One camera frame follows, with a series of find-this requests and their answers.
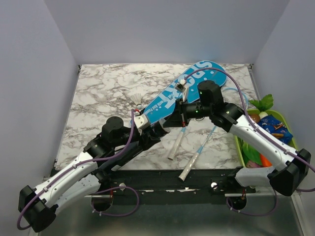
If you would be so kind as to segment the black shuttlecock tube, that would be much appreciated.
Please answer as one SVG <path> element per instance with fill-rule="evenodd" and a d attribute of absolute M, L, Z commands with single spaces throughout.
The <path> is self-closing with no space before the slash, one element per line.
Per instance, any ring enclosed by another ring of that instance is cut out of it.
<path fill-rule="evenodd" d="M 165 119 L 161 118 L 158 122 L 164 124 Z M 139 146 L 140 137 L 141 135 L 139 131 L 136 128 L 134 128 L 131 142 L 129 145 L 125 145 L 126 147 L 125 151 L 123 150 L 118 151 L 117 153 L 115 153 L 119 155 L 118 157 L 106 160 L 99 167 L 107 173 L 110 171 L 116 171 L 117 169 L 128 163 L 130 160 L 132 160 L 134 157 L 136 157 L 138 154 L 140 154 L 143 151 L 146 151 Z"/>

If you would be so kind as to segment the white feather shuttlecock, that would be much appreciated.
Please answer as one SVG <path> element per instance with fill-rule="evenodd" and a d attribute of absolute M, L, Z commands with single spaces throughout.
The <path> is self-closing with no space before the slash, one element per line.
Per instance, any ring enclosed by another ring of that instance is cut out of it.
<path fill-rule="evenodd" d="M 142 95 L 140 93 L 135 93 L 131 95 L 130 99 L 135 104 L 137 109 L 142 108 Z"/>

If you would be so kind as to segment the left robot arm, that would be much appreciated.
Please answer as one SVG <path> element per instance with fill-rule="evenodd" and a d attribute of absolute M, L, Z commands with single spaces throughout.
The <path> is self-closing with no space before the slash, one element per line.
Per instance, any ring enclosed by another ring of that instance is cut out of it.
<path fill-rule="evenodd" d="M 70 202 L 95 192 L 106 193 L 111 172 L 170 132 L 164 123 L 162 118 L 150 124 L 146 115 L 139 115 L 132 116 L 131 127 L 125 127 L 120 117 L 110 117 L 101 132 L 65 168 L 35 188 L 27 185 L 20 191 L 19 218 L 38 233 Z"/>

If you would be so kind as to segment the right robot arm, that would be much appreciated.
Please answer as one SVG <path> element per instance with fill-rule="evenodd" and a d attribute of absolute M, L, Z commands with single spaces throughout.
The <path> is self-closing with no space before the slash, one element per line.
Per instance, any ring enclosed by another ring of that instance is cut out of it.
<path fill-rule="evenodd" d="M 200 100 L 187 103 L 185 96 L 189 88 L 185 81 L 176 84 L 175 88 L 183 93 L 177 99 L 171 116 L 164 127 L 185 127 L 192 118 L 208 117 L 211 122 L 233 135 L 236 135 L 272 164 L 269 168 L 241 168 L 235 176 L 226 181 L 227 189 L 233 193 L 248 186 L 271 186 L 284 196 L 291 196 L 308 173 L 310 153 L 282 143 L 262 127 L 254 124 L 248 113 L 235 104 L 224 102 L 221 88 L 213 81 L 198 84 Z"/>

